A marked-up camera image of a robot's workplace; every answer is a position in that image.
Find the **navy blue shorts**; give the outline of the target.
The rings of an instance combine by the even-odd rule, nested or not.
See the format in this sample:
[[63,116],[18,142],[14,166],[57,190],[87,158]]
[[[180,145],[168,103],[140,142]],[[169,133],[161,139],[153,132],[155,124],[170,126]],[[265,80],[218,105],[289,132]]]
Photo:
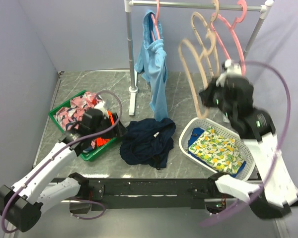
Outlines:
[[129,165],[149,165],[157,170],[166,168],[169,151],[174,147],[176,131],[173,120],[143,119],[131,121],[122,139],[120,156]]

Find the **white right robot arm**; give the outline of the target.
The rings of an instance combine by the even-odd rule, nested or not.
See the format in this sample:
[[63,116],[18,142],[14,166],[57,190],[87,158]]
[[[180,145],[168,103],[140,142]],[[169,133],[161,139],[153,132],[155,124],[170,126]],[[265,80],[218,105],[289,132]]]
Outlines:
[[240,200],[226,208],[211,222],[221,221],[249,206],[260,219],[278,219],[298,206],[294,185],[280,151],[282,140],[269,113],[253,105],[253,85],[243,76],[213,77],[199,96],[204,106],[218,108],[251,153],[262,184],[252,184],[218,172],[209,178],[214,190]]

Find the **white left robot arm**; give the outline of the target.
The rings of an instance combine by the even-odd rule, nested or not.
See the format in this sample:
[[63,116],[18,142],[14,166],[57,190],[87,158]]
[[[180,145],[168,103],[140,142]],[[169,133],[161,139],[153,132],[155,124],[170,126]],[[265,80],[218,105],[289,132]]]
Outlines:
[[70,174],[60,184],[48,184],[67,163],[77,158],[98,137],[121,137],[122,113],[111,119],[105,108],[90,109],[82,120],[65,131],[49,154],[25,177],[11,187],[0,187],[1,228],[7,233],[26,232],[41,215],[67,198],[89,202],[89,180],[79,173]]

